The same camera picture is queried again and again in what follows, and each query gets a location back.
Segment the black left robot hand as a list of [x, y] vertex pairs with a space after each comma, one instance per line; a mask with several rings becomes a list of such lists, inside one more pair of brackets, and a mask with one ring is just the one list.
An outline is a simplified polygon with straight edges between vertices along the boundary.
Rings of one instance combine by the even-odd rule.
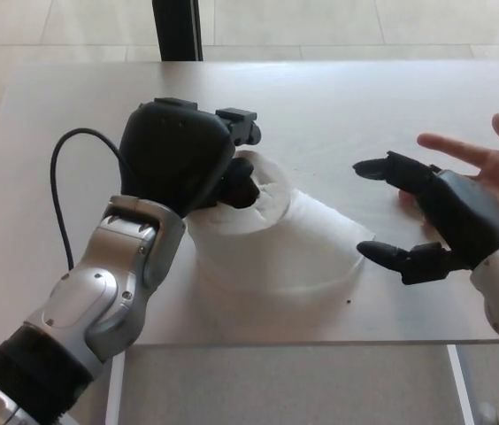
[[235, 153], [260, 142], [256, 120], [255, 112], [204, 112], [195, 102], [170, 97], [141, 104], [119, 145], [121, 194], [159, 203], [182, 218], [219, 203], [251, 206], [259, 197], [254, 166]]

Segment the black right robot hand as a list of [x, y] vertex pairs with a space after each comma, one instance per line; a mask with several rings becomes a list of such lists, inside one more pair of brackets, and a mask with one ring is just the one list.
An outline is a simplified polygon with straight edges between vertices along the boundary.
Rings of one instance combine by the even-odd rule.
[[425, 243], [408, 251], [377, 241], [357, 245], [364, 257], [399, 273], [403, 284], [434, 282], [454, 271], [473, 270], [499, 250], [499, 202], [470, 178], [393, 151], [385, 158], [360, 161], [353, 169], [360, 177], [413, 195], [448, 245]]

